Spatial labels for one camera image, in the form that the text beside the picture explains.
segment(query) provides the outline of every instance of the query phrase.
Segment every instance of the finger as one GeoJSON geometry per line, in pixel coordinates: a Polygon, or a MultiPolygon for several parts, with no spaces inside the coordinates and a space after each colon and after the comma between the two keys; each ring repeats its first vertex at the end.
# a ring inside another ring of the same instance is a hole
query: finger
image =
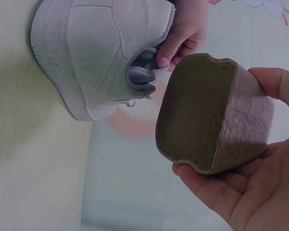
{"type": "Polygon", "coordinates": [[[249,72],[269,96],[289,106],[289,71],[279,68],[251,68],[249,72]]]}
{"type": "Polygon", "coordinates": [[[240,194],[245,192],[246,185],[249,181],[247,177],[232,171],[222,173],[217,178],[228,184],[240,194]]]}
{"type": "Polygon", "coordinates": [[[276,143],[271,143],[269,145],[267,145],[267,147],[265,148],[264,153],[260,156],[260,159],[264,160],[268,157],[270,157],[274,152],[276,152],[276,150],[278,149],[278,147],[283,143],[282,142],[276,142],[276,143]]]}
{"type": "Polygon", "coordinates": [[[235,168],[234,172],[244,177],[249,178],[255,174],[255,172],[258,170],[259,166],[261,165],[261,163],[262,163],[261,159],[255,159],[242,166],[235,168]]]}
{"type": "Polygon", "coordinates": [[[184,42],[184,45],[179,51],[179,55],[184,58],[188,55],[195,54],[199,51],[201,46],[202,46],[202,41],[186,40],[184,42]]]}
{"type": "Polygon", "coordinates": [[[190,166],[182,165],[178,175],[184,184],[208,208],[218,213],[226,222],[241,198],[241,194],[225,182],[212,177],[196,173],[190,166]]]}
{"type": "Polygon", "coordinates": [[[172,165],[172,171],[175,175],[178,175],[178,171],[179,171],[180,166],[181,166],[181,164],[173,164],[172,165]]]}
{"type": "Polygon", "coordinates": [[[186,39],[186,36],[177,28],[170,30],[166,40],[161,44],[158,50],[157,64],[160,68],[166,67],[169,64],[186,39]]]}

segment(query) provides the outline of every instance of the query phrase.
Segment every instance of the white sneaker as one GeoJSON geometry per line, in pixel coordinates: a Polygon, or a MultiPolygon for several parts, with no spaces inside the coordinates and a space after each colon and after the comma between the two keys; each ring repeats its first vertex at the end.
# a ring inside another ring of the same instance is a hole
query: white sneaker
{"type": "Polygon", "coordinates": [[[100,120],[155,91],[165,71],[155,65],[157,45],[174,11],[166,0],[44,0],[31,46],[71,114],[100,120]]]}

